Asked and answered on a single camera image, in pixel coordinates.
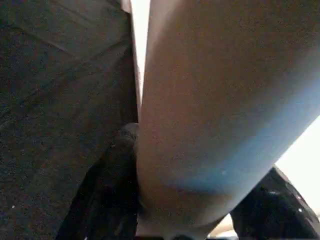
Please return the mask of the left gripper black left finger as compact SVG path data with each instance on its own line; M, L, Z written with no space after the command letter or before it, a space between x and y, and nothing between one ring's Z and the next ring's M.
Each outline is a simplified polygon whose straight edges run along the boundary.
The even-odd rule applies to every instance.
M133 240L138 225L139 125L124 125L86 173L56 239Z

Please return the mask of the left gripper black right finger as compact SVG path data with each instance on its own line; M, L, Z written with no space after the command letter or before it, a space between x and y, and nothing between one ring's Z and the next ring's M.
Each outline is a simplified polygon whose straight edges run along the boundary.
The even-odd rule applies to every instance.
M230 212L239 239L320 238L320 220L287 176L273 166Z

